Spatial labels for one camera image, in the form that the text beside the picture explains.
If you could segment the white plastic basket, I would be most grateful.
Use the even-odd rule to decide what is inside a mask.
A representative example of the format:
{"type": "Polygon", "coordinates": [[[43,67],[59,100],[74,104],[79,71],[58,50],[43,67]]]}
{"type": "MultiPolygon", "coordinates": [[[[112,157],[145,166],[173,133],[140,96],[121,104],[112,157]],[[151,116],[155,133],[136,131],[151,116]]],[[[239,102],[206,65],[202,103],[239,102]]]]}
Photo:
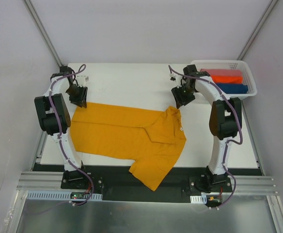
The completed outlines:
{"type": "Polygon", "coordinates": [[[248,86],[248,92],[246,94],[229,94],[232,98],[238,97],[241,100],[252,97],[257,94],[256,83],[252,72],[244,61],[239,60],[193,60],[190,64],[196,65],[196,68],[200,70],[205,69],[228,69],[228,70],[240,70],[242,72],[243,84],[248,86]]]}

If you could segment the yellow t shirt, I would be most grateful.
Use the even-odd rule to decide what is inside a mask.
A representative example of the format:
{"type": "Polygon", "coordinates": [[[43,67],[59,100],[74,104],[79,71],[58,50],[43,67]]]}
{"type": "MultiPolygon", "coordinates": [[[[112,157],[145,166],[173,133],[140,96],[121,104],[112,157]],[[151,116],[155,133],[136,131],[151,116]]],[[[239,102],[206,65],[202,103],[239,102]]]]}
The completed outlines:
{"type": "Polygon", "coordinates": [[[132,160],[129,172],[156,191],[179,159],[186,137],[181,113],[100,103],[77,108],[69,129],[76,151],[132,160]]]}

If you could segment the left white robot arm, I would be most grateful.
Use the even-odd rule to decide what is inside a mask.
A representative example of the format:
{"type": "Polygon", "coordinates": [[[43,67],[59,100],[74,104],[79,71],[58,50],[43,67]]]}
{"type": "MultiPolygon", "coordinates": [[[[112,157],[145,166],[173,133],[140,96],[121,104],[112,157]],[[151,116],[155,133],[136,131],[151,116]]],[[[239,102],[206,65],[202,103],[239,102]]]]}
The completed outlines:
{"type": "Polygon", "coordinates": [[[63,159],[64,170],[67,172],[81,170],[83,162],[70,136],[71,116],[64,95],[68,95],[71,105],[87,107],[87,78],[77,79],[85,69],[85,64],[82,64],[78,71],[69,66],[61,66],[58,73],[51,75],[50,86],[45,94],[34,99],[40,128],[56,143],[63,159]]]}

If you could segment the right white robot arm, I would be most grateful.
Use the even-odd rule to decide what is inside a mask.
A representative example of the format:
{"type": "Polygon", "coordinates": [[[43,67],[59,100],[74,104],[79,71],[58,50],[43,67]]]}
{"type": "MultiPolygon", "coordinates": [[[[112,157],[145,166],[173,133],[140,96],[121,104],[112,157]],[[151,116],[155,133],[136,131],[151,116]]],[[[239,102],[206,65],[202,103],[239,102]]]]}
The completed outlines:
{"type": "Polygon", "coordinates": [[[197,71],[195,65],[188,65],[183,73],[168,66],[170,79],[177,83],[171,92],[179,109],[195,100],[195,93],[200,93],[211,105],[209,130],[214,136],[212,155],[208,170],[212,174],[205,178],[204,185],[209,191],[216,191],[222,185],[219,175],[228,173],[226,160],[231,143],[241,145],[242,110],[239,98],[231,98],[215,84],[206,71],[197,71]]]}

